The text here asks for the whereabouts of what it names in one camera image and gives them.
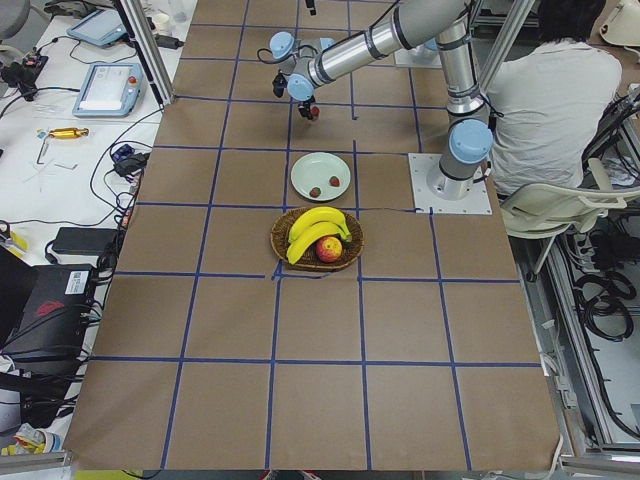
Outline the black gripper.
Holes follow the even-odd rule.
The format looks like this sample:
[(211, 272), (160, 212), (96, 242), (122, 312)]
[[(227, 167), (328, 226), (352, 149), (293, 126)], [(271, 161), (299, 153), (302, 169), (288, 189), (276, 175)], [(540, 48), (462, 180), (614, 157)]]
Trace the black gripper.
[[(316, 13), (315, 0), (305, 0), (305, 5), (311, 14)], [(316, 105), (315, 99), (311, 98), (309, 100), (299, 102), (297, 105), (297, 109), (302, 118), (305, 118), (307, 120), (312, 120), (310, 109), (313, 106), (317, 106), (317, 105)]]

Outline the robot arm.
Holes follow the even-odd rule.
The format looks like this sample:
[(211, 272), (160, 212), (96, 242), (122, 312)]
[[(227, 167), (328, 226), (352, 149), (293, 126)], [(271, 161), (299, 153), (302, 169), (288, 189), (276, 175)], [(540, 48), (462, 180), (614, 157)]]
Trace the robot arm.
[(435, 177), (441, 192), (473, 180), (480, 160), (467, 157), (457, 139), (479, 145), (490, 136), (489, 101), (472, 47), (475, 1), (407, 1), (395, 3), (366, 28), (339, 41), (329, 37), (301, 39), (288, 31), (274, 34), (257, 51), (260, 62), (277, 66), (272, 81), (276, 97), (289, 96), (299, 115), (319, 116), (319, 88), (387, 58), (400, 68), (439, 68), (443, 72), (449, 116), (448, 146)]

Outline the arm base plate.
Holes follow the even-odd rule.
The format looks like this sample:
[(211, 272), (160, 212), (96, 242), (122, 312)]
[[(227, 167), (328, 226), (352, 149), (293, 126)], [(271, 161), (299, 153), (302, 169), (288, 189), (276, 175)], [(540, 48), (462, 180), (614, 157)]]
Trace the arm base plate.
[(409, 153), (414, 210), (423, 214), (491, 215), (485, 176), (478, 167), (467, 180), (453, 180), (440, 169), (441, 154)]
[(398, 50), (394, 53), (395, 64), (402, 68), (440, 69), (439, 53), (419, 46), (412, 50)]

